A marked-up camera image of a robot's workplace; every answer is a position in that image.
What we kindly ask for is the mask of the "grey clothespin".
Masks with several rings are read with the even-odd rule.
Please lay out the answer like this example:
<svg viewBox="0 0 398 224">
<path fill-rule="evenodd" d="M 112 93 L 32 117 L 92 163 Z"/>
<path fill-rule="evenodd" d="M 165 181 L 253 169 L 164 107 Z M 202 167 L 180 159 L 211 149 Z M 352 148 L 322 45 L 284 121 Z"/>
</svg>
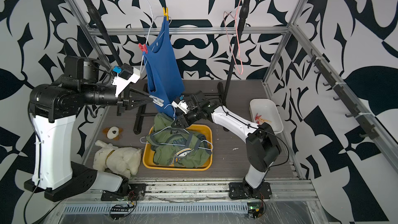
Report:
<svg viewBox="0 0 398 224">
<path fill-rule="evenodd" d="M 158 98 L 156 96 L 150 95 L 149 96 L 152 99 L 153 104 L 155 104 L 156 106 L 159 106 L 161 108 L 164 107 L 164 100 L 161 98 Z"/>
</svg>

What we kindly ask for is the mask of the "dark green printed tank top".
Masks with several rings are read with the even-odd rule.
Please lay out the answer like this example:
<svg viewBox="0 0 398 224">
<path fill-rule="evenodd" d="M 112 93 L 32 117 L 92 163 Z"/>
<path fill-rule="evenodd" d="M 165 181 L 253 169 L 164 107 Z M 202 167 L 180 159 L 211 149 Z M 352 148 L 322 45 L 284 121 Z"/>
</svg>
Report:
<svg viewBox="0 0 398 224">
<path fill-rule="evenodd" d="M 154 148 L 153 162 L 157 166 L 175 166 L 177 168 L 198 169 L 202 167 L 212 153 L 197 149 L 179 149 L 176 147 L 158 147 Z"/>
</svg>

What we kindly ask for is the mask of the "blue tank top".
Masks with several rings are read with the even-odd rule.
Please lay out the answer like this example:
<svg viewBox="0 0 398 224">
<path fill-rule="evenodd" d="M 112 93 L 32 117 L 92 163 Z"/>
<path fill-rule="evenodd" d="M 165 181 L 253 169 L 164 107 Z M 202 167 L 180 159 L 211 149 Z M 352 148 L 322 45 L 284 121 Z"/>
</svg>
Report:
<svg viewBox="0 0 398 224">
<path fill-rule="evenodd" d="M 163 99 L 166 106 L 179 98 L 185 88 L 170 40 L 169 21 L 165 17 L 159 35 L 147 47 L 148 53 L 143 53 L 143 61 L 147 73 L 148 92 Z M 169 116 L 172 114 L 170 109 L 165 110 L 159 106 L 156 108 L 158 112 L 166 112 Z"/>
</svg>

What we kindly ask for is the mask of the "blue wire hanger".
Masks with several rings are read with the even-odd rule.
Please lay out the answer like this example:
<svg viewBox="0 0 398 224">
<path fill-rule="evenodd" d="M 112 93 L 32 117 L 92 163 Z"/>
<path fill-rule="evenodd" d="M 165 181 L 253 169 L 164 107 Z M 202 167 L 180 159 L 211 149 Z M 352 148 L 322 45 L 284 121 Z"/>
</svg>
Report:
<svg viewBox="0 0 398 224">
<path fill-rule="evenodd" d="M 172 114 L 169 116 L 166 112 L 158 113 L 154 119 L 153 132 L 140 138 L 141 143 L 151 144 L 154 148 L 201 149 L 212 153 L 214 147 L 205 135 L 184 128 L 172 127 L 172 123 L 176 120 L 176 109 L 173 104 L 166 105 L 164 109 L 170 109 Z"/>
</svg>

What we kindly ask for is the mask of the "beige wooden clothespin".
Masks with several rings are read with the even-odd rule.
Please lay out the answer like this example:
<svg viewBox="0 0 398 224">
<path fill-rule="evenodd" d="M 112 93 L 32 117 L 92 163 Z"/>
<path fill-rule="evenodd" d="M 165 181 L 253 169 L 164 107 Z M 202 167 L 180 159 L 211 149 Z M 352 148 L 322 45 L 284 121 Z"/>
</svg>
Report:
<svg viewBox="0 0 398 224">
<path fill-rule="evenodd" d="M 267 119 L 263 119 L 263 118 L 259 118 L 258 119 L 258 124 L 263 124 L 263 123 L 272 123 L 272 121 L 267 120 Z"/>
</svg>

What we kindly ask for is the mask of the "pink wire hanger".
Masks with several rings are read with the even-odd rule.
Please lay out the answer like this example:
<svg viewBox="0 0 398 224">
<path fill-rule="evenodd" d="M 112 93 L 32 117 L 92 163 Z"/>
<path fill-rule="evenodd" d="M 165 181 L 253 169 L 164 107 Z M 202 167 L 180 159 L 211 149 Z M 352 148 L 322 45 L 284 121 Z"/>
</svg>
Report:
<svg viewBox="0 0 398 224">
<path fill-rule="evenodd" d="M 234 15 L 232 15 L 231 12 L 227 12 L 227 11 L 223 12 L 223 23 L 224 23 L 225 33 L 227 35 L 227 39 L 229 42 L 230 55 L 231 55 L 231 58 L 233 59 L 235 69 L 239 75 L 242 75 L 244 72 L 243 61 L 242 61 L 242 58 L 240 57 L 240 41 L 239 41 L 239 37 L 238 37 L 239 36 L 239 34 L 238 34 L 238 11 L 239 11 L 241 2 L 242 2 L 242 0 L 238 1 L 238 6 L 236 7 L 236 11 L 235 11 Z M 232 47 L 232 45 L 231 45 L 230 34 L 228 33 L 228 30 L 227 30 L 226 20 L 228 19 L 228 17 L 232 17 L 233 22 L 234 22 L 235 41 L 236 41 L 236 44 L 234 44 L 234 47 Z"/>
</svg>

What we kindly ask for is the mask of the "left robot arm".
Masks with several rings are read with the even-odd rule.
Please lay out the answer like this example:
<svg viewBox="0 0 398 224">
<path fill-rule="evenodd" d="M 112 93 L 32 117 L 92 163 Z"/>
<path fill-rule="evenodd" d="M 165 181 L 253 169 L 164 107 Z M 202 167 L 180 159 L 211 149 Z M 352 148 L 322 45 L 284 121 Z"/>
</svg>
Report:
<svg viewBox="0 0 398 224">
<path fill-rule="evenodd" d="M 26 190 L 43 192 L 59 202 L 88 190 L 102 190 L 124 197 L 129 183 L 121 173 L 105 173 L 71 160 L 73 126 L 86 105 L 116 106 L 118 115 L 152 103 L 146 92 L 130 85 L 140 79 L 138 69 L 122 64 L 110 69 L 112 83 L 99 83 L 100 60 L 67 56 L 64 73 L 53 83 L 35 87 L 29 99 L 28 116 L 36 135 L 35 169 Z"/>
</svg>

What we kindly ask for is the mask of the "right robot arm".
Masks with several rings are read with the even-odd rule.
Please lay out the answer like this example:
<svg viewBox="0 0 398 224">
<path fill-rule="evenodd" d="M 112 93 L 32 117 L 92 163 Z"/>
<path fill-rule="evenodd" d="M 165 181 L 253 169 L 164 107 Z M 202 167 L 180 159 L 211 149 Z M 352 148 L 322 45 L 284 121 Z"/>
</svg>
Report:
<svg viewBox="0 0 398 224">
<path fill-rule="evenodd" d="M 202 91 L 191 95 L 182 95 L 172 102 L 172 106 L 181 110 L 173 127 L 187 128 L 199 120 L 208 120 L 231 131 L 246 144 L 247 159 L 250 163 L 243 185 L 254 191 L 263 184 L 271 167 L 282 152 L 280 139 L 268 123 L 257 124 L 227 109 L 221 102 L 212 101 Z"/>
</svg>

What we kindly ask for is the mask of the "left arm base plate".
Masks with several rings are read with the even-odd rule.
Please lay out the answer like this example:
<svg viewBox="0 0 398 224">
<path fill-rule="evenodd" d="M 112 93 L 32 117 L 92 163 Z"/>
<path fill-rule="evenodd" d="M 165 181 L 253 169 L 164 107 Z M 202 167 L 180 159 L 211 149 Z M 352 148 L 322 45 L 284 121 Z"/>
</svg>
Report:
<svg viewBox="0 0 398 224">
<path fill-rule="evenodd" d="M 147 184 L 129 184 L 117 192 L 103 191 L 101 201 L 136 201 L 144 198 Z"/>
</svg>

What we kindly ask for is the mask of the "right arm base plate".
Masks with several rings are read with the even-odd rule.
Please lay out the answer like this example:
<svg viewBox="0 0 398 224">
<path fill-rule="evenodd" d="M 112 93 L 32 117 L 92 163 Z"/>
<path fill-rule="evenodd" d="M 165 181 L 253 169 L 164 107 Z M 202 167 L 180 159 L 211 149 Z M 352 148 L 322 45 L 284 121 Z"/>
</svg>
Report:
<svg viewBox="0 0 398 224">
<path fill-rule="evenodd" d="M 251 188 L 247 183 L 229 183 L 229 198 L 232 200 L 265 199 L 271 198 L 271 186 L 263 182 L 257 189 Z"/>
</svg>

